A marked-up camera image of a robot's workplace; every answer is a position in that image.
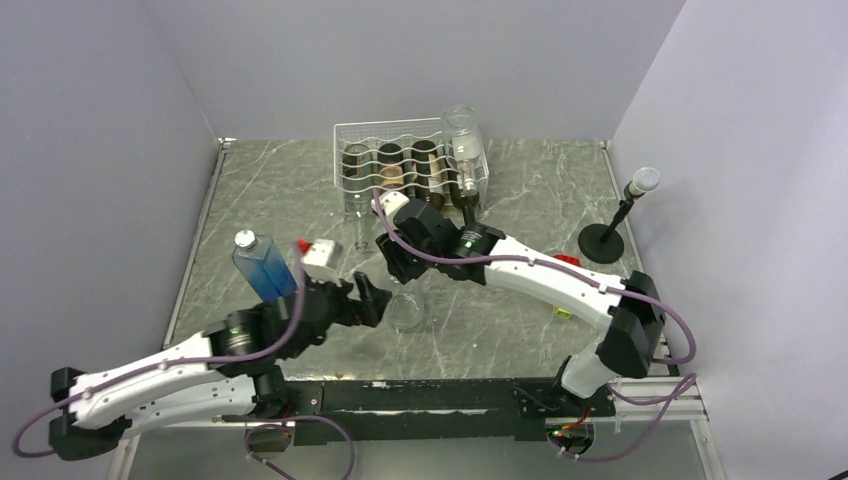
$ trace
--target gray marble table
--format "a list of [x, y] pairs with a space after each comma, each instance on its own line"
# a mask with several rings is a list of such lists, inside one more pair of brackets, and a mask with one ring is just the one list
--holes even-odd
[[[636, 268], [626, 251], [611, 265], [582, 257], [577, 234], [612, 218], [617, 199], [597, 141], [495, 140], [486, 150], [490, 182], [478, 220], [506, 231], [531, 248], [581, 258], [587, 268], [628, 276]], [[189, 337], [258, 297], [230, 258], [234, 234], [244, 228], [272, 236], [291, 262], [297, 237], [329, 238], [346, 248], [343, 272], [376, 276], [379, 254], [353, 246], [333, 188], [332, 143], [313, 140], [236, 141], [228, 152], [203, 228], [195, 263], [170, 343]], [[321, 347], [283, 363], [292, 380], [456, 379], [551, 376], [562, 360], [595, 336], [587, 324], [553, 315], [553, 307], [512, 291], [457, 283], [438, 272], [420, 280], [427, 319], [399, 332], [331, 327]], [[654, 375], [668, 375], [655, 365]]]

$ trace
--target black stand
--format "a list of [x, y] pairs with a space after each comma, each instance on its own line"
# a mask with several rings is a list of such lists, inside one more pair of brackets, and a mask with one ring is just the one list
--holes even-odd
[[633, 208], [633, 199], [618, 202], [618, 211], [609, 226], [594, 223], [580, 231], [577, 245], [583, 255], [596, 263], [613, 263], [624, 253], [624, 239], [615, 231], [615, 227], [624, 221], [624, 217]]

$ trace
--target wire rack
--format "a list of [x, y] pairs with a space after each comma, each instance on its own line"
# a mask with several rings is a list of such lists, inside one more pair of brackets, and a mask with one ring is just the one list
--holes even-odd
[[[435, 154], [438, 159], [443, 160], [445, 167], [439, 174], [423, 174], [420, 172], [407, 171], [404, 172], [404, 183], [414, 182], [414, 177], [423, 177], [424, 183], [433, 186], [443, 186], [445, 197], [449, 198], [448, 185], [453, 183], [459, 185], [455, 180], [447, 178], [447, 172], [456, 170], [455, 160], [452, 156], [446, 155], [444, 148], [444, 140], [442, 138], [442, 122], [439, 118], [422, 118], [412, 120], [394, 120], [387, 122], [363, 122], [363, 123], [340, 123], [333, 127], [333, 176], [336, 192], [339, 196], [339, 203], [345, 213], [352, 213], [352, 202], [349, 200], [352, 195], [357, 195], [360, 198], [371, 198], [372, 190], [388, 190], [379, 185], [380, 180], [388, 177], [382, 176], [379, 173], [372, 173], [361, 178], [351, 178], [345, 176], [345, 166], [342, 163], [342, 158], [345, 155], [345, 149], [350, 145], [362, 144], [368, 150], [358, 152], [356, 156], [366, 157], [365, 161], [360, 161], [358, 167], [374, 165], [374, 171], [379, 171], [380, 167], [388, 166], [377, 160], [377, 152], [381, 145], [386, 143], [395, 143], [401, 147], [404, 162], [425, 163], [412, 158], [412, 152], [433, 152], [431, 150], [418, 150], [412, 148], [415, 142], [420, 140], [430, 140], [436, 145]], [[485, 156], [475, 165], [475, 174], [477, 177], [477, 189], [480, 194], [479, 208], [483, 208], [486, 201], [486, 189], [489, 184], [489, 166], [485, 160]], [[429, 179], [434, 178], [436, 182], [430, 184]], [[356, 180], [357, 189], [352, 190], [346, 188], [345, 180]]]

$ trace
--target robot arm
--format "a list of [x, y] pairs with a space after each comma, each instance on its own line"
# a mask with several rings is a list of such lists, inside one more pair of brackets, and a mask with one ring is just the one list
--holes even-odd
[[[55, 401], [78, 394], [80, 398], [50, 422], [51, 447], [64, 460], [79, 460], [112, 450], [122, 438], [173, 423], [217, 415], [280, 416], [289, 392], [277, 360], [296, 358], [309, 346], [321, 345], [334, 323], [377, 326], [391, 298], [362, 273], [354, 274], [356, 291], [339, 279], [340, 253], [341, 248], [327, 240], [309, 247], [302, 260], [307, 276], [300, 325], [272, 355], [246, 362], [220, 360], [273, 345], [288, 328], [295, 294], [230, 313], [178, 345], [112, 370], [87, 374], [66, 367], [53, 372]], [[181, 364], [186, 358], [211, 360]], [[153, 366], [107, 388], [92, 389]]]
[[[380, 206], [399, 236], [417, 250], [447, 259], [520, 256], [528, 261], [491, 261], [448, 264], [423, 261], [392, 241], [388, 234], [377, 239], [389, 273], [405, 283], [420, 277], [428, 268], [454, 280], [471, 280], [480, 285], [510, 288], [574, 312], [600, 332], [599, 338], [577, 355], [566, 359], [558, 381], [572, 403], [592, 397], [607, 382], [618, 377], [648, 375], [664, 319], [651, 305], [607, 292], [608, 287], [631, 290], [658, 298], [653, 281], [634, 271], [630, 278], [605, 275], [569, 265], [536, 252], [502, 231], [471, 223], [457, 228], [438, 210], [421, 200], [398, 192], [380, 197]], [[535, 265], [545, 260], [581, 273], [600, 283], [592, 287], [560, 270]]]

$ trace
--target blue liquid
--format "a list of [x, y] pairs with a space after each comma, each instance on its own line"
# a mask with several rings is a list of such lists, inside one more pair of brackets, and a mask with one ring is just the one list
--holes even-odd
[[256, 236], [256, 245], [233, 250], [233, 263], [263, 302], [273, 302], [295, 291], [297, 282], [270, 237]]

